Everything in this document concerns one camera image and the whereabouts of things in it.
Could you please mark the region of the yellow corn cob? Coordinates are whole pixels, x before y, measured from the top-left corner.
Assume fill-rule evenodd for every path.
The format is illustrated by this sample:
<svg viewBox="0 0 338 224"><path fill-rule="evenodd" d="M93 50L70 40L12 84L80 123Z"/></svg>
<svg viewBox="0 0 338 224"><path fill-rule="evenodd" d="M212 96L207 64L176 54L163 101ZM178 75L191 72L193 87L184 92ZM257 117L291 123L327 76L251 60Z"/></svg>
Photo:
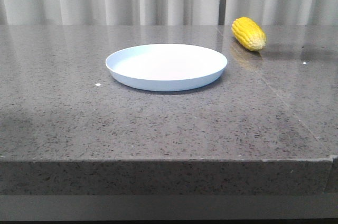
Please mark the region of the yellow corn cob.
<svg viewBox="0 0 338 224"><path fill-rule="evenodd" d="M265 32L251 18L237 18L233 21L231 30L236 40L249 51L260 51L266 46Z"/></svg>

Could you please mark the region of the light blue round plate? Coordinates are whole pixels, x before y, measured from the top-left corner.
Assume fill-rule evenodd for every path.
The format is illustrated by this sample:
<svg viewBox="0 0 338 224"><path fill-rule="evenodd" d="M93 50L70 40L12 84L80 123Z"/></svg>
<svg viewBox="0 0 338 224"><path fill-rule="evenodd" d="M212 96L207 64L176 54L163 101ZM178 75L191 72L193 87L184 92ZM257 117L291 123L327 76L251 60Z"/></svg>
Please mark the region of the light blue round plate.
<svg viewBox="0 0 338 224"><path fill-rule="evenodd" d="M118 82L159 92L206 86L222 75L227 64L222 53L187 44L134 46L106 58L106 67Z"/></svg>

